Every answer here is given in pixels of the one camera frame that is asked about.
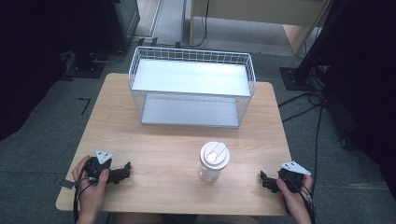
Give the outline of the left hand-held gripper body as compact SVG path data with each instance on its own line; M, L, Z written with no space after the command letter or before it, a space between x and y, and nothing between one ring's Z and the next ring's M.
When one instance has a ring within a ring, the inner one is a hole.
M90 157L84 166L88 180L92 183L97 183L102 171L110 167L112 157L112 153L96 149L95 155Z

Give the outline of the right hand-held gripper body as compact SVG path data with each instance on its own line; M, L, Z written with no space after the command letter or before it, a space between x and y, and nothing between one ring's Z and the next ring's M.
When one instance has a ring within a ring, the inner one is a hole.
M298 192L306 175L311 175L311 172L305 169L296 161L289 161L280 163L280 170L278 176L286 183L291 192Z

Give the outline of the clear cup with white lid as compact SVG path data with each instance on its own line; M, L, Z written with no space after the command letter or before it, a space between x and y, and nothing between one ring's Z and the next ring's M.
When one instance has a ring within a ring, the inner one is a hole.
M199 176L206 182L215 182L221 171L228 165L231 155L222 142L208 142L200 152L201 168Z

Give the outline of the white wire two-tier rack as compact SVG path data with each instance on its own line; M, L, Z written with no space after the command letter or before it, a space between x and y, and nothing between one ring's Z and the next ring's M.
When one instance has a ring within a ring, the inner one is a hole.
M256 77L247 53L138 47L129 86L143 124L237 128Z

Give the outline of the person's right hand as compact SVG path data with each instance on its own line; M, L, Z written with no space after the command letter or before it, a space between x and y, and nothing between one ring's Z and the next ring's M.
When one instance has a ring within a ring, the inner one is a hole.
M289 208L290 214L308 214L304 201L299 193L292 193L288 189L286 183L281 178L278 178L276 180L276 183L283 194L286 206Z

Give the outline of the person's left hand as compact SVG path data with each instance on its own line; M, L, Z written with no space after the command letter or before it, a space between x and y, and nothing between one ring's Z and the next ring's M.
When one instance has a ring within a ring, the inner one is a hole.
M78 215L92 214L98 217L105 201L106 182L109 176L109 170L103 170L99 176L98 183L96 185L92 185L91 182L85 178L86 174L80 173L90 157L90 155L87 155L78 163L72 171L72 176L75 181L82 179L78 186L80 191L80 195L78 196Z

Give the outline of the dark curtain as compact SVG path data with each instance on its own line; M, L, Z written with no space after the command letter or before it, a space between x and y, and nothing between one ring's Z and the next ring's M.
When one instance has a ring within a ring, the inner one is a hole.
M396 200L396 0L337 0L325 76L353 119L346 136L375 161Z
M61 54L90 50L82 33L100 0L0 0L0 141L21 128L66 72Z

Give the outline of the black slanted metal stand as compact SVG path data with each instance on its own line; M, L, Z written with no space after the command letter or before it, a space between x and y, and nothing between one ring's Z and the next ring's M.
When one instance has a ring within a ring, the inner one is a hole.
M288 91L315 91L317 89L311 77L312 69L317 65L326 65L334 58L335 47L341 42L345 28L344 19L352 0L332 0L330 13L318 38L304 56L297 68L280 67L285 88Z

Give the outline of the black computer tower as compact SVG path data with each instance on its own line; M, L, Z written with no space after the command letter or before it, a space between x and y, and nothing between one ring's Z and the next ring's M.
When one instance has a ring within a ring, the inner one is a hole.
M125 51L140 21L137 0L105 0L111 50Z

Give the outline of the light wooden desk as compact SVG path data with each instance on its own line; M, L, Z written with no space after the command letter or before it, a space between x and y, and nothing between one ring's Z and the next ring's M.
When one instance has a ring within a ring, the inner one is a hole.
M297 55L315 27L326 21L332 0L191 0L189 44L193 44L194 18L282 24L292 52Z

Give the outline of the black stand with base plate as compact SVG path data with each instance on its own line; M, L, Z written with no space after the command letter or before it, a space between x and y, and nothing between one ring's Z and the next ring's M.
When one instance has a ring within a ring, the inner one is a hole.
M86 49L72 49L72 62L65 72L66 77L99 78L105 68L104 63L95 62Z

